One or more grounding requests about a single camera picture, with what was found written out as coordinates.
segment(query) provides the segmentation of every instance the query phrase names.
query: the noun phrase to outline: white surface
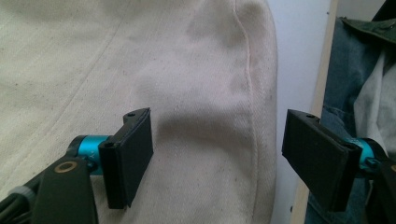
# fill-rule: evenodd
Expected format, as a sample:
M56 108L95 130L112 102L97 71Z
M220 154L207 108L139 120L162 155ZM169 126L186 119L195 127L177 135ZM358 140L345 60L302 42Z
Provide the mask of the white surface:
M277 171L273 224L290 223L297 175L282 157L288 108L309 112L314 98L330 0L268 0L276 24Z

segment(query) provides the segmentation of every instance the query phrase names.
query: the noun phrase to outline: fabric seam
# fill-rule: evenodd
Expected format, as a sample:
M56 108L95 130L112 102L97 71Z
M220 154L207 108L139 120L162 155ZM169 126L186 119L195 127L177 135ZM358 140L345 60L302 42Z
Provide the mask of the fabric seam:
M250 223L251 223L253 221L253 217L254 217L254 211L255 211L255 206L256 206L257 187L258 187L258 181L259 181L258 171L257 171L259 156L258 156L257 141L256 141L257 137L256 137L255 130L254 130L254 127L253 127L253 116L251 114L251 111L252 111L251 101L252 101L252 98L253 98L252 97L253 91L252 91L252 86L251 86L252 84L251 84L251 78L250 78L250 58L251 58L250 41L249 41L249 38L248 38L248 33L247 33L243 23L239 20L238 13L236 12L236 10L237 10L236 9L236 1L237 0L233 1L233 16L234 16L238 26L240 27L240 29L241 29L241 31L242 31L242 33L244 35L244 38L246 39L246 43L245 44L246 44L246 54L247 54L246 63L247 64L246 64L246 68L245 68L245 79L246 79L247 89L248 89L248 102L247 102L247 104L248 104L248 109L249 109L249 125L251 127L249 129L249 131L250 131L249 134L251 136L251 141L252 141L252 146L253 146L253 159L252 159L252 163L253 163L253 170L252 170L253 181L252 181L252 184L253 184L253 186L251 187L252 188L251 192L253 192L253 193L251 195L250 205L249 205L249 208L251 209L251 212L250 212Z

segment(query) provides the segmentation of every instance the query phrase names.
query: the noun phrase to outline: black cable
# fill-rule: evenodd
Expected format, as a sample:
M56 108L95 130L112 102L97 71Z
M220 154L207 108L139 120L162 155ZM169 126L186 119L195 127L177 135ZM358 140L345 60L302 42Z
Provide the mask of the black cable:
M5 224L26 224L29 223L30 219L32 218L32 212L23 213L18 217L15 217L11 221Z
M11 194L8 195L2 202L0 202L0 213L6 209L14 200L17 198L17 195Z
M11 195L16 195L16 198L0 212L0 223L7 223L29 210L29 202L23 196L19 194Z

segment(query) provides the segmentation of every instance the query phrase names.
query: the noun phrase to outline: white cloth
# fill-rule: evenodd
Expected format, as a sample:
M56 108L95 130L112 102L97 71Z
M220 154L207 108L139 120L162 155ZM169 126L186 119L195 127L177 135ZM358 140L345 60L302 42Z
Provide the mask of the white cloth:
M374 139L396 160L396 64L383 50L354 104L358 137Z
M265 2L0 0L0 198L81 134L151 108L132 207L101 223L269 223L276 39Z

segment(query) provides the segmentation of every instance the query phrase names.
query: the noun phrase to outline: blue metal connector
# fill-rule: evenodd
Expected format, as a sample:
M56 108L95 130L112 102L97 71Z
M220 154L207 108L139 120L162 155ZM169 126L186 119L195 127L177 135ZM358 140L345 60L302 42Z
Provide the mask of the blue metal connector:
M97 169L91 175L102 175L102 163L99 156L99 145L106 141L108 135L87 135L79 145L78 156L86 157L97 165Z

